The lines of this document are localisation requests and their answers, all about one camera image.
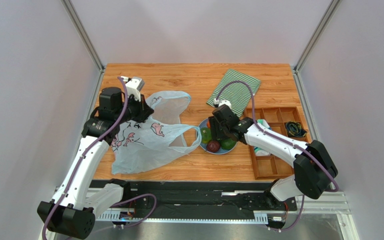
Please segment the dark green round fruit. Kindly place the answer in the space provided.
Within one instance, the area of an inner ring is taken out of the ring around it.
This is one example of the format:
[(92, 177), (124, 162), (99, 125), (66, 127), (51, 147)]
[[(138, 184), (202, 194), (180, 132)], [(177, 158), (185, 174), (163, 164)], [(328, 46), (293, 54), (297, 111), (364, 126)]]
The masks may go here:
[(201, 143), (202, 144), (208, 144), (213, 139), (211, 129), (208, 127), (202, 127), (200, 129), (200, 134), (201, 134)]

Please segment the light blue cartoon plastic bag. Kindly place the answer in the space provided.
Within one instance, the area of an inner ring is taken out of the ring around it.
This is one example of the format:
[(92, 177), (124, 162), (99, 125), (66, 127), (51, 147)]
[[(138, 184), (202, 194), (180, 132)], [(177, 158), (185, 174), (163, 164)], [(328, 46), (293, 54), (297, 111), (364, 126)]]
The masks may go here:
[(200, 128), (180, 120), (191, 99), (188, 93), (174, 90), (149, 96), (146, 103), (153, 114), (144, 123), (122, 123), (112, 141), (112, 174), (147, 172), (193, 152), (202, 142)]

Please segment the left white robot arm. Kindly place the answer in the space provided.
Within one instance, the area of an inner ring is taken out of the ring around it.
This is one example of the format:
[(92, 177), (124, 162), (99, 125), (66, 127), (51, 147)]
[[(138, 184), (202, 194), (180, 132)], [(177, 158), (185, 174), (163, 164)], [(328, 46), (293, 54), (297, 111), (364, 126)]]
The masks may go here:
[(144, 123), (154, 110), (136, 87), (104, 88), (99, 105), (91, 112), (81, 132), (80, 145), (68, 173), (50, 201), (41, 201), (37, 213), (43, 221), (41, 237), (47, 231), (84, 240), (96, 218), (123, 198), (126, 183), (108, 183), (87, 198), (97, 167), (128, 121)]

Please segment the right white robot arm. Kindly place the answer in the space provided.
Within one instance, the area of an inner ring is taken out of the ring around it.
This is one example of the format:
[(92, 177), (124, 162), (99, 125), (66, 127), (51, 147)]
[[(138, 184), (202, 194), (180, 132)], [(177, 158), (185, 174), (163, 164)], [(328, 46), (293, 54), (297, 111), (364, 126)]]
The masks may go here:
[(283, 202), (296, 196), (317, 200), (324, 192), (339, 190), (338, 170), (324, 144), (299, 141), (264, 127), (250, 117), (240, 119), (227, 105), (212, 111), (221, 135), (244, 145), (259, 147), (293, 168), (293, 175), (272, 182), (267, 195)]

